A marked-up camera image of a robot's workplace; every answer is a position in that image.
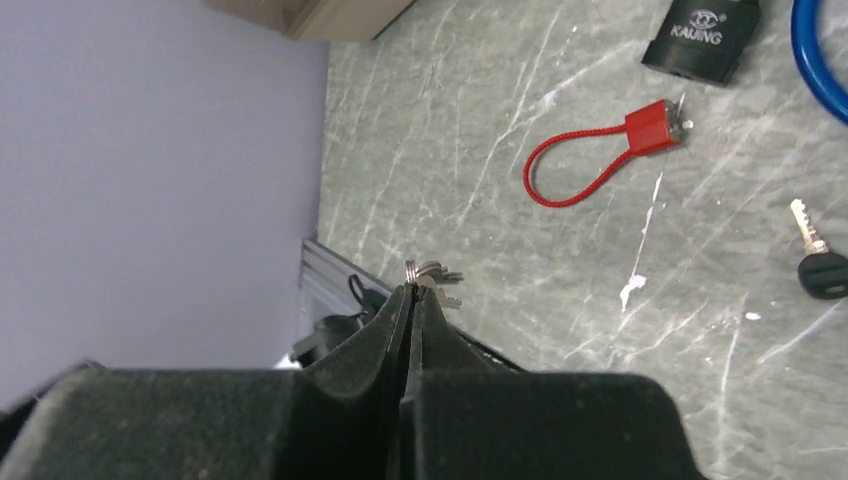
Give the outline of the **red cable lock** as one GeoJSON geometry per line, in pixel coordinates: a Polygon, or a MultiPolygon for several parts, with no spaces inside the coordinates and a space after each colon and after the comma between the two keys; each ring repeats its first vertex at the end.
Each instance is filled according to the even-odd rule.
{"type": "Polygon", "coordinates": [[[694,123],[684,112],[686,95],[660,99],[626,114],[619,124],[565,132],[546,139],[527,156],[522,183],[527,195],[547,208],[574,206],[593,195],[633,159],[663,154],[681,147],[694,123]],[[579,161],[578,177],[588,184],[566,197],[551,197],[538,187],[539,173],[552,158],[565,164],[567,143],[579,161]]]}

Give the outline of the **silver key bunch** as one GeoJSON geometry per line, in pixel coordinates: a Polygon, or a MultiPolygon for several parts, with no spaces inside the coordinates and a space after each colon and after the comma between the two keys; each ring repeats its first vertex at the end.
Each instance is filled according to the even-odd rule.
{"type": "Polygon", "coordinates": [[[464,274],[451,271],[438,261],[428,261],[418,265],[414,260],[405,261],[406,281],[412,285],[424,286],[432,290],[443,308],[459,310],[462,301],[449,296],[443,285],[458,284],[464,280],[464,274]]]}

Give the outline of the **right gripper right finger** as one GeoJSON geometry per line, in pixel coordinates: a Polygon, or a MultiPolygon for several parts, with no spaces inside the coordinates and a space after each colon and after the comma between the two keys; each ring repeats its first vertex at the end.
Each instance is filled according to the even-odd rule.
{"type": "Polygon", "coordinates": [[[698,479],[678,409],[638,374],[412,370],[400,356],[411,307],[397,290],[397,475],[401,479],[698,479]]]}

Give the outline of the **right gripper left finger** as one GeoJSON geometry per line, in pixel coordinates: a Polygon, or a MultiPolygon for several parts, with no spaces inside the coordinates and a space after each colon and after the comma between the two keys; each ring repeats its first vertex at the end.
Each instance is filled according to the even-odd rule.
{"type": "Polygon", "coordinates": [[[5,479],[387,479],[414,288],[304,369],[81,367],[1,423],[5,479]]]}

